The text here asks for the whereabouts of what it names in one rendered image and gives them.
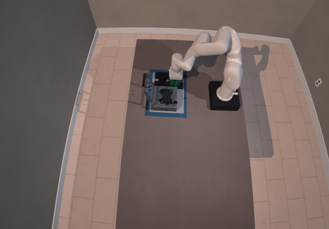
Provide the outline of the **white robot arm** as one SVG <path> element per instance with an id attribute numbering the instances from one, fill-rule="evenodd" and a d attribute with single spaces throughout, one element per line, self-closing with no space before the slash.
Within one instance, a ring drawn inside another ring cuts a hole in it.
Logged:
<path id="1" fill-rule="evenodd" d="M 210 33 L 201 32 L 184 58 L 180 53 L 173 54 L 170 79 L 182 80 L 181 69 L 190 71 L 196 57 L 221 55 L 227 52 L 224 81 L 221 88 L 217 89 L 216 94 L 220 100 L 229 101 L 233 95 L 238 95 L 238 92 L 235 91 L 240 87 L 243 74 L 240 37 L 233 28 L 222 26 L 218 29 L 214 42 L 211 41 Z"/>

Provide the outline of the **green circuit board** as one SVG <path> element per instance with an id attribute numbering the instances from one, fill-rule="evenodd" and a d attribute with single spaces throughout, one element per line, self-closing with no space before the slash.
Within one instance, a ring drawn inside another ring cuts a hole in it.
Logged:
<path id="1" fill-rule="evenodd" d="M 180 86 L 180 80 L 171 80 L 171 86 Z"/>

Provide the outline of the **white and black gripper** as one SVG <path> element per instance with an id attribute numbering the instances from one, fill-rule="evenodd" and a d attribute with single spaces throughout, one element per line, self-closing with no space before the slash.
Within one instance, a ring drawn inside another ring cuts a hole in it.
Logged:
<path id="1" fill-rule="evenodd" d="M 182 69 L 182 70 L 183 70 L 183 69 Z M 180 75 L 182 75 L 182 70 L 180 71 Z M 168 78 L 168 81 L 170 81 L 170 74 L 172 74 L 171 67 L 170 67 L 169 73 L 165 73 L 165 74 L 164 74 L 164 75 Z M 183 73 L 182 80 L 185 79 L 186 77 L 187 77 L 187 75 Z M 182 80 L 180 80 L 180 82 L 182 82 Z"/>

